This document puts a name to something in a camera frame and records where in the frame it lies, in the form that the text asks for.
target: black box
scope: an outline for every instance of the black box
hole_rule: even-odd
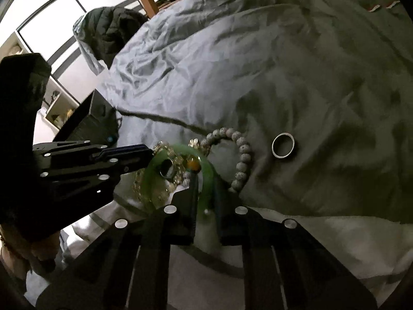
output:
[[[56,141],[86,141],[113,145],[119,138],[116,110],[94,90],[76,108],[54,138]]]

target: orange bead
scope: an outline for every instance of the orange bead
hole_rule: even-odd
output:
[[[201,164],[199,161],[194,157],[189,157],[186,161],[186,167],[193,171],[193,172],[200,172],[201,171]]]

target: wrinkled fabric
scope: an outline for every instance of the wrinkled fabric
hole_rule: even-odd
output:
[[[88,66],[96,75],[112,66],[114,57],[148,20],[123,7],[96,8],[73,25],[73,34]]]
[[[176,3],[140,28],[99,87],[123,115],[118,145],[238,129],[253,150],[245,205],[296,218],[382,303],[413,260],[413,24],[401,4],[385,8],[393,1]],[[282,132],[296,150],[278,160]],[[209,156],[227,181],[238,159],[232,141]],[[117,187],[121,207],[72,225],[85,246],[137,212],[132,185]],[[197,220],[194,246],[171,250],[168,303],[243,309],[242,277],[240,248],[220,246],[212,214]]]

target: silver ring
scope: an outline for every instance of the silver ring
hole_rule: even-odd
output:
[[[291,141],[292,141],[292,147],[291,147],[291,150],[288,152],[288,154],[286,154],[286,155],[284,155],[284,156],[280,156],[280,155],[277,155],[277,154],[275,153],[275,151],[274,151],[274,143],[275,143],[276,139],[278,139],[280,136],[283,136],[283,135],[286,135],[286,136],[288,136],[288,137],[291,139]],[[294,150],[294,145],[295,145],[295,141],[294,141],[293,136],[292,136],[290,133],[281,133],[280,135],[278,135],[278,136],[274,139],[273,144],[271,145],[271,151],[273,152],[273,155],[274,155],[276,158],[286,158],[286,157],[289,156],[289,155],[292,153],[292,151]]]
[[[170,158],[165,159],[162,163],[164,163],[165,161],[171,162],[171,167],[170,167],[168,170],[170,170],[170,169],[172,168],[172,171],[171,171],[170,173],[169,173],[169,171],[168,171],[166,174],[163,174],[163,173],[162,173],[162,169],[159,169],[159,174],[161,175],[161,177],[162,177],[163,179],[166,179],[166,180],[168,180],[168,181],[172,181],[173,178],[174,178],[174,176],[176,175],[176,172],[177,172],[176,167],[175,167],[175,163],[174,163],[173,160],[170,159]]]

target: beaded bracelet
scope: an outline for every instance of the beaded bracelet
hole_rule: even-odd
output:
[[[211,147],[219,143],[221,139],[232,140],[239,147],[241,154],[240,162],[237,163],[236,166],[237,173],[235,174],[235,180],[231,183],[231,187],[228,190],[233,193],[238,193],[242,190],[248,180],[248,167],[251,164],[252,160],[251,147],[248,144],[246,138],[243,137],[239,131],[235,130],[234,128],[222,127],[221,129],[216,129],[212,133],[209,133],[206,139],[203,139],[201,141],[200,149],[204,151],[206,155],[208,155]],[[189,178],[190,172],[185,172],[184,180],[182,182],[183,186],[189,186]]]

